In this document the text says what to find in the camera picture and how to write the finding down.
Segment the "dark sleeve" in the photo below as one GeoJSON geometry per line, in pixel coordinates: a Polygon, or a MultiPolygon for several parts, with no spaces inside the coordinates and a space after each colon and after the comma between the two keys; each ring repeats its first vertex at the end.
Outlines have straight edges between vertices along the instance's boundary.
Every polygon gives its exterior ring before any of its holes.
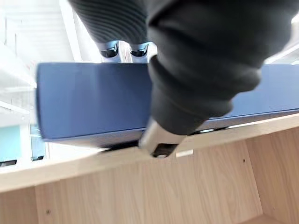
{"type": "Polygon", "coordinates": [[[294,0],[146,2],[148,37],[158,47],[149,64],[152,116],[180,135],[228,113],[236,94],[258,85],[264,60],[290,39],[298,10],[294,0]]]}

